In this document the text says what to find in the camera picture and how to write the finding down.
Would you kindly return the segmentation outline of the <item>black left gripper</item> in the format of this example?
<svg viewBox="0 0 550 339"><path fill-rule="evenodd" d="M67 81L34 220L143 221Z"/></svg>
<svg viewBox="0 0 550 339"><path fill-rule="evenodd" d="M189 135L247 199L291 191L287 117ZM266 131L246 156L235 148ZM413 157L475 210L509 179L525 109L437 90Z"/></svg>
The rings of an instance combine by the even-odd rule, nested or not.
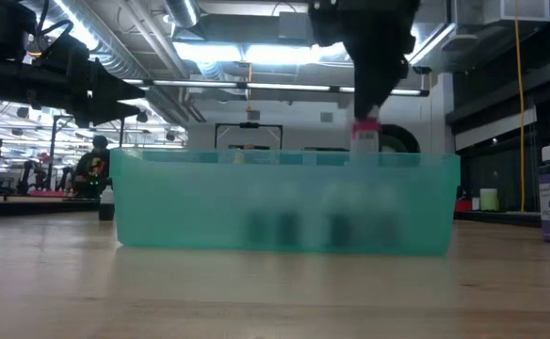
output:
<svg viewBox="0 0 550 339"><path fill-rule="evenodd" d="M89 127L136 116L141 110L120 102L91 102L85 73L74 70L68 61L33 60L20 66L24 81L24 101L35 109L52 107L73 115L76 124ZM109 73L96 60L96 98L108 101L145 97L145 90Z"/></svg>

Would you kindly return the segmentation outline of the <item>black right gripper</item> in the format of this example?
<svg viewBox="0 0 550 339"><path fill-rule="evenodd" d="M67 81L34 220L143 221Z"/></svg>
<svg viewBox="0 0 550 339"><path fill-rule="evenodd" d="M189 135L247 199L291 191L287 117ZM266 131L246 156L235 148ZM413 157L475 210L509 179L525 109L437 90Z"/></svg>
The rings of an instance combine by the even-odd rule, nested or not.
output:
<svg viewBox="0 0 550 339"><path fill-rule="evenodd" d="M353 61L403 58L415 46L411 33L419 0L345 0L343 43ZM366 119L374 105L381 107L398 83L407 77L409 64L400 60L380 68L373 100L373 68L354 63L354 118Z"/></svg>

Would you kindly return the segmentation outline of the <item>pink-tipped food coloring bottle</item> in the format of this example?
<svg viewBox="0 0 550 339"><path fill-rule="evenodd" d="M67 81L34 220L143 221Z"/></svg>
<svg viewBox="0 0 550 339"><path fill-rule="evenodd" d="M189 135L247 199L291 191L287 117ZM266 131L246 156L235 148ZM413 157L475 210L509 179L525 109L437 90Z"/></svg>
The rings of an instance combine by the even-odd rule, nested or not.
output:
<svg viewBox="0 0 550 339"><path fill-rule="evenodd" d="M354 118L350 126L350 162L359 163L380 152L380 107L374 105L364 119Z"/></svg>

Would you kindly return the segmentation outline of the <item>black round arch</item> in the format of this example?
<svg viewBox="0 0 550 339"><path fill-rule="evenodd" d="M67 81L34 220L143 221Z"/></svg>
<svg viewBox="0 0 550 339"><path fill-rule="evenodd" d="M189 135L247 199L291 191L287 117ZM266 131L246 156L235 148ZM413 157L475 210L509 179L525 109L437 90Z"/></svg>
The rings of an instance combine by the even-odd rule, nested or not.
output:
<svg viewBox="0 0 550 339"><path fill-rule="evenodd" d="M380 130L380 148L386 153L420 153L420 145L408 130L394 124L383 124Z"/></svg>

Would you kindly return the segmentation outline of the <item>person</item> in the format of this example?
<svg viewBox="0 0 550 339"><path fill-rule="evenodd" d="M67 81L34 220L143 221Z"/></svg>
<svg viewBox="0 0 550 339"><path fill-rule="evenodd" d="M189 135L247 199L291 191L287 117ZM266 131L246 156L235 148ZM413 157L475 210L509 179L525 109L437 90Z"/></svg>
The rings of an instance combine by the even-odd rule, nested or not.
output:
<svg viewBox="0 0 550 339"><path fill-rule="evenodd" d="M109 182L110 151L105 136L97 135L92 140L92 150L85 153L73 173L73 189L83 199L97 199Z"/></svg>

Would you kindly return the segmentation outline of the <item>long LED light bar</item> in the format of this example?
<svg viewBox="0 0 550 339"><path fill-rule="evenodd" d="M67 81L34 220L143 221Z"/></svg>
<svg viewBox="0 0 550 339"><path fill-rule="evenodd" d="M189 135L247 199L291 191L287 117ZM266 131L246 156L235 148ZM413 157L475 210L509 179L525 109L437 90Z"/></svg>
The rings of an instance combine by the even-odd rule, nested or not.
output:
<svg viewBox="0 0 550 339"><path fill-rule="evenodd" d="M328 92L353 94L354 87L328 86L328 85L303 85L285 83L261 83L243 81L203 81L203 80L153 80L153 79L124 79L124 82L140 87L176 87L194 89L264 89L264 90L288 90L302 92Z"/></svg>

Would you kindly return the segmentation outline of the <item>teal translucent plastic bin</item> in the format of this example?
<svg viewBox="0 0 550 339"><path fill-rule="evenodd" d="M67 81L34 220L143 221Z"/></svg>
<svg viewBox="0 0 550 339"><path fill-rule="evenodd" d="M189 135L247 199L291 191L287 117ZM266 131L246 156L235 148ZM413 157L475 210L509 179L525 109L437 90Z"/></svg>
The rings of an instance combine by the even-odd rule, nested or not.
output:
<svg viewBox="0 0 550 339"><path fill-rule="evenodd" d="M461 161L445 153L117 149L129 247L443 255Z"/></svg>

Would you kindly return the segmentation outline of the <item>black background table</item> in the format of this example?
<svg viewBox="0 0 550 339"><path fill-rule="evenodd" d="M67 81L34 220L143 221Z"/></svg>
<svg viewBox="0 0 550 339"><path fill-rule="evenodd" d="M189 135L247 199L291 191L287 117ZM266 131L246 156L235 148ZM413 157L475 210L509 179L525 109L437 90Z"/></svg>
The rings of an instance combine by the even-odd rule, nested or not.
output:
<svg viewBox="0 0 550 339"><path fill-rule="evenodd" d="M0 196L0 217L97 211L99 200L74 198Z"/></svg>

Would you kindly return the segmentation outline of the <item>white ceiling vent box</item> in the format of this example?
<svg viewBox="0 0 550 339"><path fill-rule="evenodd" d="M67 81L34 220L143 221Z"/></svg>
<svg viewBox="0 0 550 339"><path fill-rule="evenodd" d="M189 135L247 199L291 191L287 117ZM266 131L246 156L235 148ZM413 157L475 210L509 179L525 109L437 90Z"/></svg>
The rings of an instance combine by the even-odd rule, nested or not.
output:
<svg viewBox="0 0 550 339"><path fill-rule="evenodd" d="M482 0L485 24L502 21L549 22L550 0Z"/></svg>

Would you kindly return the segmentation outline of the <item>pale green cup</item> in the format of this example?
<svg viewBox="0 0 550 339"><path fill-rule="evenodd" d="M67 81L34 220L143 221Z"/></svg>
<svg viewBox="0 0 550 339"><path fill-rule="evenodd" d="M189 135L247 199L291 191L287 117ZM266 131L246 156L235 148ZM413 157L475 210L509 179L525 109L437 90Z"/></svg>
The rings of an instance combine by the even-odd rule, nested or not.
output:
<svg viewBox="0 0 550 339"><path fill-rule="evenodd" d="M498 190L496 188L481 188L479 191L480 210L498 211Z"/></svg>

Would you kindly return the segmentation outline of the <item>dark background bench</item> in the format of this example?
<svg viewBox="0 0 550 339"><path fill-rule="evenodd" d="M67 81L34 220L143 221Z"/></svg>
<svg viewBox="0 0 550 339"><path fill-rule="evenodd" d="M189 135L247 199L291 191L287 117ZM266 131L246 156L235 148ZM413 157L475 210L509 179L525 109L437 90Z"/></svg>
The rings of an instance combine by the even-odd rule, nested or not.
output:
<svg viewBox="0 0 550 339"><path fill-rule="evenodd" d="M529 228L540 228L542 225L538 213L461 211L454 213L454 219Z"/></svg>

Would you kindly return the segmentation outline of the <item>tall black gantry frame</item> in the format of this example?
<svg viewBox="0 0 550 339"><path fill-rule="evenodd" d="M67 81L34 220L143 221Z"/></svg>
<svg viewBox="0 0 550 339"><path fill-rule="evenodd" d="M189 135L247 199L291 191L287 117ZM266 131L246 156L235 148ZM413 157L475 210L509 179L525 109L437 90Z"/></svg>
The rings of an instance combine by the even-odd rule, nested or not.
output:
<svg viewBox="0 0 550 339"><path fill-rule="evenodd" d="M52 124L52 134L50 139L50 162L48 165L47 170L47 180L45 182L45 188L51 189L51 180L53 179L53 169L55 166L55 147L56 147L56 138L59 131L63 128L63 126L59 126L58 122L60 120L65 121L65 125L67 125L70 121L74 119L74 116L72 115L54 115L53 116L53 124ZM116 131L119 133L119 143L118 145L121 147L123 145L124 141L124 129L125 129L125 118L120 119L120 126L116 127Z"/></svg>

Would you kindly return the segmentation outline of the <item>grey ceiling duct box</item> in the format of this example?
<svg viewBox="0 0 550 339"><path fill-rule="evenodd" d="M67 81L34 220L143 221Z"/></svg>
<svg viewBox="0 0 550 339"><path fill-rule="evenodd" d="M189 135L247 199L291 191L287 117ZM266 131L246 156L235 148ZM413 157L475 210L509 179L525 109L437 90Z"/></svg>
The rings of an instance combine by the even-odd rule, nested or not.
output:
<svg viewBox="0 0 550 339"><path fill-rule="evenodd" d="M308 40L311 35L309 16L305 12L279 12L278 38Z"/></svg>

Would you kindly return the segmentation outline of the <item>silver round air duct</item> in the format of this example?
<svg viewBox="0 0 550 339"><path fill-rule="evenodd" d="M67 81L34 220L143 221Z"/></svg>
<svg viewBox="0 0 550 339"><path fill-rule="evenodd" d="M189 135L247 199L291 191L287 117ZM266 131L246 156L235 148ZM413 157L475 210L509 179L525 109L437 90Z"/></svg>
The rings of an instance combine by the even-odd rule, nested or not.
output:
<svg viewBox="0 0 550 339"><path fill-rule="evenodd" d="M163 0L165 9L176 26L189 28L198 23L201 16L196 0Z"/></svg>

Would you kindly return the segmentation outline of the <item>low black rectangular frame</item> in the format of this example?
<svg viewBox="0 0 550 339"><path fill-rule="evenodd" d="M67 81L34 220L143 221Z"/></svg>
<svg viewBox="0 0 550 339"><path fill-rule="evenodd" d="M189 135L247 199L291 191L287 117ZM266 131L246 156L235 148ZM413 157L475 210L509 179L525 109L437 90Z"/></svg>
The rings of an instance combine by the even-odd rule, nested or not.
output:
<svg viewBox="0 0 550 339"><path fill-rule="evenodd" d="M218 132L220 127L226 127L227 130L220 134ZM269 131L269 133L271 135L273 135L278 140L279 150L283 149L284 127L283 127L282 124L262 124L262 123L259 123L259 122L251 122L251 121L238 122L238 123L231 123L231 122L218 122L218 123L215 123L214 138L213 138L213 147L214 147L214 149L218 148L218 141L222 137L224 137L227 134L227 131L232 127L239 128L239 129L261 129L261 128L265 128ZM270 130L271 128L278 129L279 130L279 135L278 136L274 135L272 133L272 131ZM231 149L231 150L268 150L269 148L257 147L254 144L243 144L243 145L240 144L240 145L230 146L229 149Z"/></svg>

